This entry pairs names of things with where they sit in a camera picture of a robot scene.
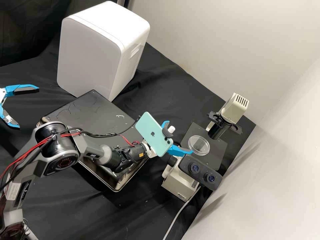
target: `black bracket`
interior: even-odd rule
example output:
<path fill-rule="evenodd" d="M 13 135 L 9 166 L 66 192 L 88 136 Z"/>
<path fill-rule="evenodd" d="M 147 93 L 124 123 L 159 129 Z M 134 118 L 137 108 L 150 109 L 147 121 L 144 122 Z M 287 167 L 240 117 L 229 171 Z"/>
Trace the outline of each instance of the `black bracket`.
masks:
<path fill-rule="evenodd" d="M 209 118 L 215 123 L 215 124 L 218 124 L 220 125 L 221 121 L 224 121 L 226 122 L 222 117 L 219 116 L 218 113 L 215 113 L 214 111 L 211 111 L 209 114 L 208 114 Z M 235 133 L 241 135 L 242 134 L 242 127 L 240 127 L 239 125 L 237 124 L 230 124 L 230 128 L 232 131 L 234 131 Z"/>

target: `white cable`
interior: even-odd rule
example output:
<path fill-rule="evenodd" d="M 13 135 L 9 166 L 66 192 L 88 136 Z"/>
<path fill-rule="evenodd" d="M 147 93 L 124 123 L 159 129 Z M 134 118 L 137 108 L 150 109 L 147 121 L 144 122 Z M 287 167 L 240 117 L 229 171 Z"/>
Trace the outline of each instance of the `white cable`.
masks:
<path fill-rule="evenodd" d="M 191 201 L 191 199 L 194 197 L 194 195 L 196 195 L 196 193 L 199 191 L 201 187 L 198 187 L 197 190 L 192 194 L 192 196 L 189 198 L 188 201 L 186 201 L 186 203 L 180 208 L 180 210 L 178 211 L 177 215 L 174 217 L 169 229 L 166 232 L 166 235 L 164 235 L 162 240 L 166 240 L 167 236 L 169 235 L 171 228 L 173 227 L 173 224 L 175 223 L 175 221 L 177 220 L 179 214 L 182 212 L 182 210 L 188 205 L 188 203 Z"/>

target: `mint green iphone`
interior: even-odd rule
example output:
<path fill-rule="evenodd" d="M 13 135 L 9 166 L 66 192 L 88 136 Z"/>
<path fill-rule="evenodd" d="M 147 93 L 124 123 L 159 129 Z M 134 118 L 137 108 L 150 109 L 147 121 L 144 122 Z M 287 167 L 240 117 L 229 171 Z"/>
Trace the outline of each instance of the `mint green iphone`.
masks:
<path fill-rule="evenodd" d="M 148 112 L 138 120 L 136 129 L 159 157 L 162 157 L 173 144 L 172 138 L 166 138 L 159 123 Z"/>

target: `microscope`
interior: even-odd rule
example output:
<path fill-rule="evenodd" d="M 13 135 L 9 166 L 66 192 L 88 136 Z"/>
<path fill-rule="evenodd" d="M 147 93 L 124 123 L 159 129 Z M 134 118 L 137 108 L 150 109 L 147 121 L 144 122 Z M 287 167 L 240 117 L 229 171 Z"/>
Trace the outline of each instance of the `microscope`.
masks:
<path fill-rule="evenodd" d="M 190 148 L 192 154 L 173 154 L 162 173 L 162 187 L 187 202 L 199 185 L 216 190 L 222 181 L 217 172 L 222 162 L 227 143 L 220 139 L 228 129 L 242 133 L 237 122 L 245 113 L 249 101 L 233 93 L 218 112 L 211 111 L 211 120 L 206 129 L 195 123 L 189 127 L 181 145 Z"/>

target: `white knob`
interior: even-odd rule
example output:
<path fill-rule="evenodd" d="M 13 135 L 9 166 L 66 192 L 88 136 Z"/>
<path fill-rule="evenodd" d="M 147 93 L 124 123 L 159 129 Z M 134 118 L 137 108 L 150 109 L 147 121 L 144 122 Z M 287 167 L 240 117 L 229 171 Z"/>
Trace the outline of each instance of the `white knob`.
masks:
<path fill-rule="evenodd" d="M 170 127 L 168 128 L 168 132 L 169 132 L 169 133 L 173 133 L 175 130 L 176 130 L 176 128 L 175 128 L 174 126 L 170 126 Z"/>

